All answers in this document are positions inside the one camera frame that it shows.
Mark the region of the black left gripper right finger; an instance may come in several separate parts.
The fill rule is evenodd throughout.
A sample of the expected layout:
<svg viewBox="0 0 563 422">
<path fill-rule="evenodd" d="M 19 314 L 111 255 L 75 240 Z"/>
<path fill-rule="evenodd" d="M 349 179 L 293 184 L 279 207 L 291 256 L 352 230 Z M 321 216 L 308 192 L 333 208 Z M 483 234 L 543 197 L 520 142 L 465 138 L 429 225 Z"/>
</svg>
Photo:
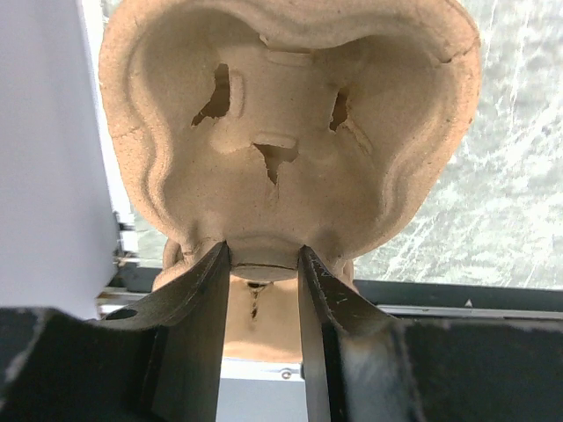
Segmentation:
<svg viewBox="0 0 563 422">
<path fill-rule="evenodd" d="M 316 252 L 298 252 L 298 306 L 308 418 L 390 421 L 386 341 L 394 319 L 338 280 Z"/>
</svg>

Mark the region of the cardboard cup carrier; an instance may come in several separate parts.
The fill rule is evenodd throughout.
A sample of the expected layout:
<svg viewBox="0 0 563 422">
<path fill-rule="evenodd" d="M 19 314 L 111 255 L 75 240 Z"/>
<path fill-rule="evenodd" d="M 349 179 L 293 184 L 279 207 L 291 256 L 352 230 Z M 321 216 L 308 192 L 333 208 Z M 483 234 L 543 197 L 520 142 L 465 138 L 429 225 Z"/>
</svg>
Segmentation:
<svg viewBox="0 0 563 422">
<path fill-rule="evenodd" d="M 413 219 L 472 123 L 479 49 L 457 1 L 121 2 L 99 85 L 166 237 L 154 288 L 224 242 L 224 356 L 300 361 L 299 250 L 350 284 Z"/>
</svg>

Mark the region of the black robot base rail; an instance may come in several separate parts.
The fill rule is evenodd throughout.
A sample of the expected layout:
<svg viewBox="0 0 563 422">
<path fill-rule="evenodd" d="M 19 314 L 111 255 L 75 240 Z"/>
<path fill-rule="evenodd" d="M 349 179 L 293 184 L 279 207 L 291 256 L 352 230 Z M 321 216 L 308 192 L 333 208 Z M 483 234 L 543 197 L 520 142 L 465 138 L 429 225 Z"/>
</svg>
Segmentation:
<svg viewBox="0 0 563 422">
<path fill-rule="evenodd" d="M 125 262 L 97 299 L 105 316 L 143 298 L 160 273 L 158 268 Z M 473 317 L 499 319 L 562 319 L 558 290 L 483 287 L 406 281 L 356 280 L 360 294 L 396 317 Z"/>
</svg>

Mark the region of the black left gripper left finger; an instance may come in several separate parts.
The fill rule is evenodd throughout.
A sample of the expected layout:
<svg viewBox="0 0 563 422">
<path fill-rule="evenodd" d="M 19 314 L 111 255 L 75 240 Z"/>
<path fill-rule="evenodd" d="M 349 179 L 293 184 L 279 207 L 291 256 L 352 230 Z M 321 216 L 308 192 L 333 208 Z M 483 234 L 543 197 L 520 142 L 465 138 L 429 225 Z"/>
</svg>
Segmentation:
<svg viewBox="0 0 563 422">
<path fill-rule="evenodd" d="M 214 245 L 191 269 L 95 326 L 140 339 L 120 404 L 98 401 L 92 421 L 213 421 L 229 293 L 230 250 Z"/>
</svg>

